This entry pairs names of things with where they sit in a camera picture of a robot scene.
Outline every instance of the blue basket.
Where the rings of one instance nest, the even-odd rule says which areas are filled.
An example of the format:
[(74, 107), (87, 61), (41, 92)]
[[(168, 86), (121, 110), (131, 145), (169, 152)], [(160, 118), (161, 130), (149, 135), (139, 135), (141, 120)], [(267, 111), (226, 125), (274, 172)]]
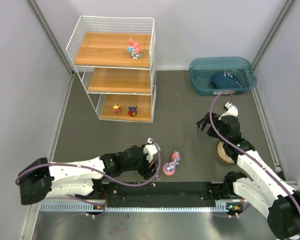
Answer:
[[(243, 83), (242, 88), (216, 88), (211, 77), (219, 72), (230, 72)], [(250, 62), (241, 57), (214, 57), (194, 60), (189, 67), (191, 83), (195, 91), (203, 96), (217, 95), (219, 92), (230, 90), (234, 94), (242, 94), (253, 89), (257, 78)]]

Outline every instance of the toy figurine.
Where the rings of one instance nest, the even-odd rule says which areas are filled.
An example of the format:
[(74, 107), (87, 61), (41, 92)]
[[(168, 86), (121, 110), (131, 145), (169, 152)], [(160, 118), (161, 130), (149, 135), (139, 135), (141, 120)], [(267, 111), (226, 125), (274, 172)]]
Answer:
[(121, 112), (121, 108), (120, 108), (120, 105), (117, 105), (117, 104), (115, 104), (114, 106), (112, 106), (113, 107), (113, 111), (116, 113), (116, 114), (118, 114), (118, 113), (120, 113)]
[(180, 153), (177, 151), (174, 151), (171, 156), (171, 161), (166, 162), (162, 166), (162, 171), (165, 175), (171, 176), (176, 172), (177, 166), (180, 164)]
[(129, 39), (128, 52), (131, 53), (132, 59), (141, 58), (141, 47), (137, 41), (134, 41), (132, 38)]
[(130, 115), (130, 117), (134, 117), (135, 115), (137, 115), (137, 107), (138, 106), (129, 106), (129, 111), (128, 114)]

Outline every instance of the wooden shelf board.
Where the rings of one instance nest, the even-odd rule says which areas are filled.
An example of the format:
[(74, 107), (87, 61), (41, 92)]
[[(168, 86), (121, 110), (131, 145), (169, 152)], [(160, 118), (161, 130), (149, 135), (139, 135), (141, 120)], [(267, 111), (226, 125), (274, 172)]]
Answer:
[[(113, 111), (113, 105), (118, 104), (121, 112), (116, 114)], [(137, 108), (137, 115), (129, 116), (128, 107)], [(119, 120), (119, 121), (136, 121), (136, 122), (152, 122), (152, 101), (151, 95), (122, 95), (108, 94), (105, 98), (100, 119), (103, 120)]]
[(90, 93), (151, 94), (150, 70), (95, 68), (88, 87)]
[[(132, 59), (129, 39), (139, 42), (141, 58)], [(150, 68), (151, 34), (87, 32), (74, 65)]]

